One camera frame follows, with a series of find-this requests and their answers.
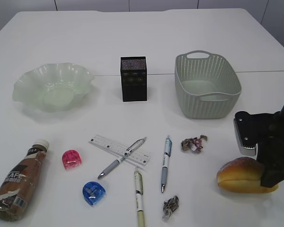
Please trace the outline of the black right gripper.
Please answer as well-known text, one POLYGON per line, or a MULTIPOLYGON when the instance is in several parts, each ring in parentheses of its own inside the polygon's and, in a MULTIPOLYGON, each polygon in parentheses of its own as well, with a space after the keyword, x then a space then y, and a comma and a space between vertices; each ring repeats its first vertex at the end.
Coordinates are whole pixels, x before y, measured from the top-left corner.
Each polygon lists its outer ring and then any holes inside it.
POLYGON ((257 161, 264 165, 261 186, 272 188, 284 181, 284 115, 278 111, 252 114, 250 118, 258 144, 257 161))

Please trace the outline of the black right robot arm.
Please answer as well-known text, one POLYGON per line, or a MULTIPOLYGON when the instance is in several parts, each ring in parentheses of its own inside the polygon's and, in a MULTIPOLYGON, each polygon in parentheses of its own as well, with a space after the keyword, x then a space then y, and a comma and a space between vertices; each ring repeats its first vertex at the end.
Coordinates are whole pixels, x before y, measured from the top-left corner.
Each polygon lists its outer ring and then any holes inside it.
POLYGON ((261 186, 272 188, 284 180, 284 105, 273 114, 265 134, 257 139, 257 161, 264 166, 261 186))

